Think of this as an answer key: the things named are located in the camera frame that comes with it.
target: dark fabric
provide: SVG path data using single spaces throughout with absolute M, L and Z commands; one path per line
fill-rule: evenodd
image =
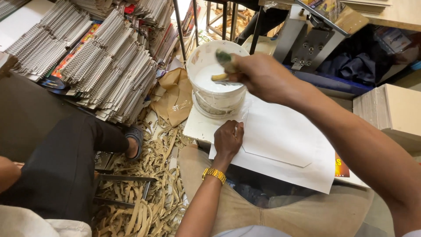
M 254 34 L 260 6 L 258 5 L 258 0 L 234 0 L 232 2 L 238 3 L 247 7 L 248 9 L 256 11 L 256 13 L 251 18 L 250 22 L 247 24 L 244 30 L 240 33 L 238 37 L 235 38 L 234 42 L 236 42 L 239 45 L 242 45 L 250 35 Z M 287 15 L 287 10 L 269 8 L 264 14 L 259 35 L 266 35 L 270 30 L 284 22 L 284 20 L 287 18 Z
M 77 114 L 59 121 L 0 194 L 0 204 L 31 209 L 44 219 L 90 224 L 95 151 L 124 152 L 129 143 L 116 127 Z
M 343 40 L 317 71 L 373 86 L 392 65 L 393 56 L 374 39 L 374 28 L 369 24 Z

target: white table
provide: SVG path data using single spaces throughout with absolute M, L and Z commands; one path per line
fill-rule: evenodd
M 237 118 L 227 118 L 225 120 L 213 119 L 202 115 L 193 106 L 187 119 L 186 126 L 184 128 L 184 136 L 196 139 L 205 143 L 213 143 L 213 134 L 215 131 L 226 121 L 226 120 L 237 120 Z M 349 171 L 350 177 L 335 177 L 335 180 L 340 180 L 345 183 L 354 184 L 361 187 L 369 188 L 364 182 L 362 182 L 354 173 Z

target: black pants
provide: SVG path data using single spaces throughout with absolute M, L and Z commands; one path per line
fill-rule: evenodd
M 258 0 L 233 0 L 232 2 L 243 5 L 253 11 L 257 11 L 244 30 L 240 33 L 240 35 L 235 38 L 235 42 L 239 45 L 242 45 L 250 35 L 254 34 L 260 6 L 258 5 Z M 266 13 L 262 19 L 263 21 L 259 35 L 266 35 L 270 30 L 284 22 L 284 20 L 287 18 L 287 15 L 287 10 L 280 10 L 276 8 L 269 8 L 266 10 Z
M 129 143 L 116 127 L 77 114 L 59 121 L 22 167 L 0 204 L 31 209 L 44 219 L 90 224 L 95 151 L 124 152 Z

